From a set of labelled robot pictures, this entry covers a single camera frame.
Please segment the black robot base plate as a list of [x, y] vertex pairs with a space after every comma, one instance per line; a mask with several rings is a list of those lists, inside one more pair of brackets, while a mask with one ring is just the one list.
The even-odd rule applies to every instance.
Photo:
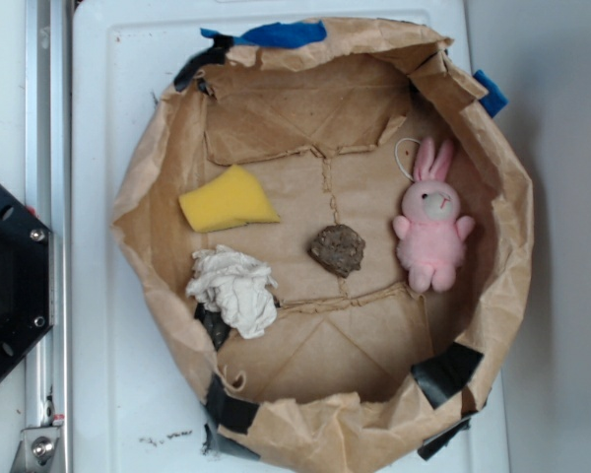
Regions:
[[0, 184], [0, 382], [50, 329], [50, 230]]

